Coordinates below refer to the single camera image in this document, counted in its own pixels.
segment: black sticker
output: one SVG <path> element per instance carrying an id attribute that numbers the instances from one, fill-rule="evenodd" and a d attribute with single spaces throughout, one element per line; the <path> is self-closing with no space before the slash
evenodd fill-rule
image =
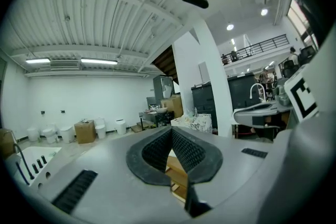
<path id="1" fill-rule="evenodd" d="M 311 94 L 310 90 L 308 87 L 305 86 L 305 81 L 304 79 L 301 79 L 298 81 L 298 83 L 295 84 L 293 88 L 291 88 L 291 93 L 294 96 L 294 99 L 296 103 L 298 104 L 298 107 L 300 109 L 300 112 L 302 114 L 302 117 L 305 118 L 308 116 L 315 108 L 317 108 L 316 103 L 314 102 L 308 109 L 305 109 L 302 103 L 302 100 L 300 99 L 300 96 L 298 94 L 298 90 L 301 90 L 302 92 L 307 92 L 307 94 Z"/>

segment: black vent grille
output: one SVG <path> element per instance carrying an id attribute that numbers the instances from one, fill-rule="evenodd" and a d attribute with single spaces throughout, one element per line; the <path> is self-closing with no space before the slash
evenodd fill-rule
<path id="1" fill-rule="evenodd" d="M 174 130 L 173 151 L 187 173 L 205 158 L 205 150 L 202 147 Z"/>
<path id="2" fill-rule="evenodd" d="M 52 202 L 58 209 L 70 214 L 84 196 L 97 173 L 83 170 Z"/>
<path id="3" fill-rule="evenodd" d="M 142 150 L 142 158 L 152 167 L 165 173 L 167 159 L 172 149 L 170 130 L 147 144 Z"/>
<path id="4" fill-rule="evenodd" d="M 267 156 L 267 152 L 254 150 L 252 148 L 245 148 L 241 152 L 263 159 L 266 158 Z"/>

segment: white toilet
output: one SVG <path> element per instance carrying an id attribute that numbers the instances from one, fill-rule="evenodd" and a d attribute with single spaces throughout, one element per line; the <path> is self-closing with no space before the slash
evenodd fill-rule
<path id="1" fill-rule="evenodd" d="M 106 127 L 105 127 L 105 120 L 103 118 L 95 119 L 94 121 L 96 127 L 96 133 L 98 134 L 99 139 L 103 139 L 106 137 Z"/>
<path id="2" fill-rule="evenodd" d="M 47 128 L 42 131 L 42 135 L 47 138 L 47 142 L 52 144 L 57 141 L 56 126 L 54 124 L 48 124 Z"/>
<path id="3" fill-rule="evenodd" d="M 30 127 L 27 129 L 28 139 L 31 142 L 36 142 L 38 138 L 40 137 L 40 132 L 35 127 Z"/>
<path id="4" fill-rule="evenodd" d="M 69 144 L 75 140 L 75 131 L 73 126 L 66 126 L 60 129 L 60 135 L 64 143 Z"/>

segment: fluorescent light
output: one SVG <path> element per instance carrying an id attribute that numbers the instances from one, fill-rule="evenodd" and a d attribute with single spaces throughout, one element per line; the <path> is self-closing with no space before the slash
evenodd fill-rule
<path id="1" fill-rule="evenodd" d="M 49 58 L 27 59 L 26 63 L 46 63 L 50 62 Z"/>
<path id="2" fill-rule="evenodd" d="M 228 25 L 228 26 L 226 27 L 226 30 L 230 31 L 230 30 L 232 30 L 233 28 L 234 28 L 234 25 Z"/>
<path id="3" fill-rule="evenodd" d="M 82 62 L 88 62 L 88 63 L 102 63 L 104 65 L 116 65 L 118 64 L 117 61 L 114 60 L 99 60 L 99 59 L 89 59 L 89 58 L 82 58 Z"/>
<path id="4" fill-rule="evenodd" d="M 268 13 L 268 9 L 266 9 L 266 8 L 264 8 L 264 9 L 261 11 L 261 15 L 262 15 L 262 16 L 267 15 L 267 13 Z"/>

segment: black chair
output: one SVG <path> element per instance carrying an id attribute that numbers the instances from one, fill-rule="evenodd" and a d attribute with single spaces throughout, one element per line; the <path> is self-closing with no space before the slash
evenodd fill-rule
<path id="1" fill-rule="evenodd" d="M 299 55 L 299 58 L 298 58 L 300 65 L 302 66 L 302 65 L 309 63 L 311 59 L 313 59 L 315 54 L 316 54 L 316 51 L 314 50 L 313 46 L 308 46 L 302 49 L 301 54 Z"/>
<path id="2" fill-rule="evenodd" d="M 232 57 L 232 62 L 238 61 L 237 52 L 235 52 L 234 50 L 231 51 L 231 57 Z"/>
<path id="3" fill-rule="evenodd" d="M 282 75 L 287 79 L 289 79 L 296 73 L 296 71 L 299 70 L 299 66 L 294 65 L 294 62 L 292 60 L 284 62 L 283 67 L 284 69 L 282 71 Z"/>

